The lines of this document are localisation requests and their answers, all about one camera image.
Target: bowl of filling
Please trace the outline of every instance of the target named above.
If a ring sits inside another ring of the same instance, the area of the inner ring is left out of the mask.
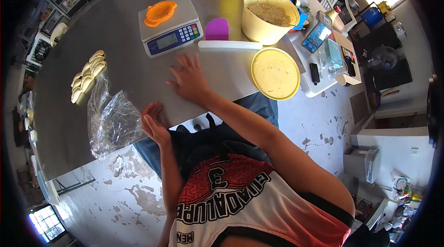
[[[254,42],[273,45],[298,22],[290,0],[244,0],[242,31]]]

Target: jersey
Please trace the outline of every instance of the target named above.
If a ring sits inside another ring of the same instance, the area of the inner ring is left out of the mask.
[[[350,228],[300,197],[264,161],[216,156],[183,187],[170,246],[218,246],[230,234],[275,246],[341,246]]]

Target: number 3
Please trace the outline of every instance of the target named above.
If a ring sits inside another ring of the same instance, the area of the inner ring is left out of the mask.
[[[208,179],[210,180],[212,191],[214,189],[224,189],[228,186],[228,181],[222,180],[224,174],[224,169],[220,167],[211,168],[208,171]]]

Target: yellow lid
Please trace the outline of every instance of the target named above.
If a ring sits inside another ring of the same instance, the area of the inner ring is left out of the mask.
[[[287,100],[299,89],[299,68],[283,50],[265,48],[253,57],[251,80],[265,96],[273,100]]]
[[[165,0],[148,6],[147,17],[143,21],[149,27],[157,27],[161,22],[165,22],[174,14],[177,3]]]

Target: raw empanada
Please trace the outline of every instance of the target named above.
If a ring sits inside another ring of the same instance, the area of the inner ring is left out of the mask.
[[[82,92],[85,92],[86,89],[88,89],[88,86],[91,84],[91,82],[93,80],[94,80],[94,78],[92,78],[92,77],[83,77],[82,78],[82,84],[80,85]]]
[[[105,68],[106,63],[98,62],[92,69],[92,77],[95,78]]]
[[[91,61],[90,65],[89,65],[89,69],[92,70],[92,68],[94,68],[94,66],[95,66],[97,63],[99,63],[99,62],[101,62],[101,61],[103,61],[103,60],[105,60],[105,58],[104,58],[103,56],[101,56],[101,55],[97,56],[95,59],[93,59],[93,60]]]
[[[82,78],[84,77],[92,77],[90,69],[86,69],[86,71],[82,74]]]
[[[103,50],[98,50],[98,51],[96,51],[90,58],[89,58],[89,62],[91,62],[96,56],[99,56],[99,55],[104,55],[105,54],[105,52],[103,51]]]
[[[73,87],[72,90],[71,90],[71,93],[74,93],[74,91],[75,91],[77,88],[80,88],[80,86]]]
[[[77,73],[77,74],[75,74],[75,76],[74,76],[74,78],[72,79],[72,82],[71,82],[71,87],[74,86],[74,82],[75,82],[75,80],[77,80],[77,79],[79,79],[79,78],[81,78],[81,77],[82,77],[82,73]]]
[[[80,89],[80,87],[79,87],[79,88],[76,88],[76,89],[74,90],[74,92],[72,92],[72,95],[71,95],[71,102],[72,102],[72,103],[75,103],[75,102],[77,101],[77,99],[79,98],[79,96],[80,96],[81,93],[82,93],[82,90]]]
[[[79,79],[76,79],[75,81],[74,81],[74,83],[72,84],[72,87],[74,88],[74,87],[78,87],[78,86],[80,86],[80,84],[81,84],[81,82],[82,82],[82,80],[79,78]]]
[[[85,71],[89,70],[90,65],[91,65],[91,63],[89,63],[89,62],[85,63],[85,66],[82,69],[82,77],[85,75]]]

